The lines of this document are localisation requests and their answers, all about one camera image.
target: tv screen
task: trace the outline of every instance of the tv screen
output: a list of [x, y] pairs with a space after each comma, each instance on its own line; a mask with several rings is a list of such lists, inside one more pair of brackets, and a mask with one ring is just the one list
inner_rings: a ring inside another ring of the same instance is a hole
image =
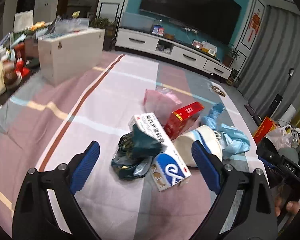
[[229, 44], [241, 6], [233, 0], [142, 0], [140, 9], [172, 18]]

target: white box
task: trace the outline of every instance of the white box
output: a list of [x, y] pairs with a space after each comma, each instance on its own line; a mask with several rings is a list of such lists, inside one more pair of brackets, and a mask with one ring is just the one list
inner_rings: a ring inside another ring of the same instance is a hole
[[88, 28], [38, 39], [42, 75], [53, 85], [95, 67], [101, 61], [105, 30]]
[[160, 153], [154, 158], [150, 167], [151, 176], [159, 191], [172, 187], [191, 176], [191, 172], [154, 113], [134, 115], [129, 122], [131, 131], [134, 124], [137, 124], [142, 132], [167, 146], [164, 153]]

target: blue gripper pad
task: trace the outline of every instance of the blue gripper pad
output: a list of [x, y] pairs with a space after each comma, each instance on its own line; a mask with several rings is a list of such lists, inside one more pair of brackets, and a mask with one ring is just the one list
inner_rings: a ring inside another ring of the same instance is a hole
[[274, 168], [275, 166], [271, 164], [270, 162], [267, 162], [265, 159], [258, 156], [259, 160], [261, 160], [264, 164], [268, 165], [270, 168]]
[[218, 195], [221, 191], [220, 174], [209, 160], [209, 153], [199, 141], [192, 144], [191, 153], [208, 188]]
[[88, 148], [86, 155], [72, 174], [70, 191], [73, 195], [82, 190], [100, 155], [100, 145], [96, 141], [93, 141]]

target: green plant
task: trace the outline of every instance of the green plant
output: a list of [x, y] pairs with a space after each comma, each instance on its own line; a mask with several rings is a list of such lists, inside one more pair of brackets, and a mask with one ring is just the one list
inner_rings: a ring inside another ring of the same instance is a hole
[[226, 54], [231, 57], [233, 60], [238, 59], [240, 57], [239, 50], [237, 50], [233, 44], [229, 44], [226, 50]]
[[231, 74], [230, 74], [230, 77], [235, 80], [236, 78], [238, 78], [240, 80], [240, 78], [238, 77], [238, 73], [239, 73], [239, 70], [236, 70], [236, 69], [233, 69], [231, 68]]
[[108, 18], [96, 18], [95, 20], [91, 21], [90, 27], [93, 28], [99, 28], [99, 29], [105, 29], [110, 25], [113, 25], [114, 23], [109, 21]]

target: potted plant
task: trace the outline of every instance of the potted plant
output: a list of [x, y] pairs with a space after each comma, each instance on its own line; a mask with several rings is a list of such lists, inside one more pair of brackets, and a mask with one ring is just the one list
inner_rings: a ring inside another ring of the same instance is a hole
[[227, 67], [230, 67], [231, 63], [239, 57], [239, 51], [232, 44], [230, 44], [227, 47], [225, 56], [223, 57], [223, 64]]
[[228, 86], [233, 86], [236, 78], [239, 79], [239, 81], [240, 81], [240, 78], [238, 77], [238, 73], [239, 73], [239, 70], [231, 68], [231, 74], [228, 77], [228, 79], [226, 80], [226, 84]]
[[103, 50], [111, 50], [115, 36], [115, 23], [108, 18], [96, 18], [90, 22], [90, 27], [105, 29], [105, 38], [103, 41]]

